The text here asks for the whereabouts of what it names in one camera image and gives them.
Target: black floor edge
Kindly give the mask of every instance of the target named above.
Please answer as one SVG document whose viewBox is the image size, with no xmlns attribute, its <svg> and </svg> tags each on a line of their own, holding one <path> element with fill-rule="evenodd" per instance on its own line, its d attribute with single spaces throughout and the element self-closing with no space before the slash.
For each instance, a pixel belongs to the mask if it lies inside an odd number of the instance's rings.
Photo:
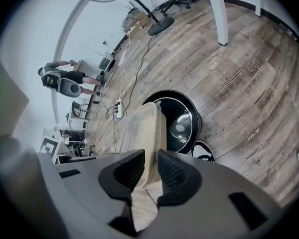
<svg viewBox="0 0 299 239">
<path fill-rule="evenodd" d="M 244 2 L 244 1 L 240 1 L 240 0 L 224 0 L 225 2 L 227 3 L 231 3 L 231 4 L 234 4 L 234 5 L 238 5 L 238 6 L 241 6 L 241 7 L 244 7 L 246 9 L 249 9 L 249 10 L 253 10 L 255 11 L 256 10 L 256 6 L 251 4 L 251 3 L 248 3 L 248 2 Z M 159 9 L 161 9 L 163 7 L 164 4 L 166 4 L 168 2 L 168 0 L 166 2 L 163 2 L 160 6 L 159 6 Z M 265 9 L 261 9 L 261 15 L 270 19 L 271 21 L 273 21 L 274 23 L 276 23 L 277 25 L 279 25 L 280 23 L 285 25 L 293 34 L 294 36 L 297 38 L 296 42 L 299 44 L 299 36 L 298 34 L 290 27 L 288 26 L 285 22 L 283 22 L 281 19 L 279 19 L 277 16 L 273 15 L 272 13 L 270 13 L 269 11 L 265 10 Z M 115 47 L 115 51 L 119 49 L 119 47 L 123 44 L 123 42 L 127 39 L 127 36 L 124 35 L 124 37 L 121 39 L 121 41 L 118 43 L 118 45 L 116 45 Z M 88 105 L 88 109 L 90 108 L 91 104 L 92 104 L 92 99 L 90 99 L 89 101 L 89 105 Z"/>
</svg>

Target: person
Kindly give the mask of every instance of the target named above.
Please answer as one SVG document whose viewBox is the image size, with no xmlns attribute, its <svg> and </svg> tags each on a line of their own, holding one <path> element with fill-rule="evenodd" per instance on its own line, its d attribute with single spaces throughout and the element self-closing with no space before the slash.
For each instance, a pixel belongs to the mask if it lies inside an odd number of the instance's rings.
<svg viewBox="0 0 299 239">
<path fill-rule="evenodd" d="M 213 162 L 213 163 L 215 162 L 213 152 L 208 147 L 208 145 L 201 140 L 198 140 L 195 143 L 195 147 L 191 150 L 191 154 L 193 157 L 206 160 L 209 162 Z"/>
<path fill-rule="evenodd" d="M 86 77 L 84 73 L 81 72 L 75 72 L 75 71 L 63 71 L 60 69 L 57 69 L 56 67 L 59 66 L 75 66 L 76 62 L 74 62 L 73 60 L 67 62 L 67 61 L 57 61 L 57 62 L 51 62 L 51 63 L 47 63 L 45 65 L 45 67 L 41 67 L 38 70 L 38 74 L 39 76 L 44 76 L 44 74 L 49 73 L 49 72 L 57 72 L 61 75 L 61 78 L 67 78 L 69 80 L 75 81 L 78 84 L 82 84 L 82 83 L 87 83 L 87 84 L 92 84 L 92 85 L 101 85 L 102 87 L 106 88 L 107 83 L 106 82 L 100 82 L 96 79 L 93 79 L 91 77 Z M 82 93 L 87 94 L 87 95 L 97 95 L 99 97 L 102 96 L 102 93 L 100 92 L 95 92 L 89 89 L 85 89 L 82 88 Z"/>
</svg>

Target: power strip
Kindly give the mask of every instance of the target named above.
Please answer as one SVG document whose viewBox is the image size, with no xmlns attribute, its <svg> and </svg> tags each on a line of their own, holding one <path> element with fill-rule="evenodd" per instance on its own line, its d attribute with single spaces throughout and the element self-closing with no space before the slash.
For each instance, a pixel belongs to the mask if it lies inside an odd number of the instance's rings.
<svg viewBox="0 0 299 239">
<path fill-rule="evenodd" d="M 116 118 L 121 119 L 124 116 L 124 108 L 122 105 L 122 99 L 118 99 L 118 101 L 116 103 L 119 103 L 118 105 L 118 113 L 116 114 Z"/>
</svg>

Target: plastic container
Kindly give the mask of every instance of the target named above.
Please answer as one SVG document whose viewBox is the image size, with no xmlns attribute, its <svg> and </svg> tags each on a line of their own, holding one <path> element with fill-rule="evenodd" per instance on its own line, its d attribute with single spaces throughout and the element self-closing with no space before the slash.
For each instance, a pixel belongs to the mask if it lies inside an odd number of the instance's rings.
<svg viewBox="0 0 299 239">
<path fill-rule="evenodd" d="M 145 150 L 145 168 L 136 189 L 160 180 L 157 152 L 166 149 L 166 118 L 154 103 L 147 103 L 128 116 L 120 143 L 120 153 Z"/>
</svg>

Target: white pillar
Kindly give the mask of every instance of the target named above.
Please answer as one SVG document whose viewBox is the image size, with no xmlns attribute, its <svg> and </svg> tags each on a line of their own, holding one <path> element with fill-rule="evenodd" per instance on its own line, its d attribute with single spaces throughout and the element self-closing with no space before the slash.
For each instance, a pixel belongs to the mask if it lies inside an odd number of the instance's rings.
<svg viewBox="0 0 299 239">
<path fill-rule="evenodd" d="M 255 13 L 257 16 L 261 15 L 261 0 L 255 0 L 256 10 Z"/>
<path fill-rule="evenodd" d="M 228 42 L 227 14 L 224 0 L 210 0 L 216 20 L 218 42 L 225 45 Z"/>
</svg>

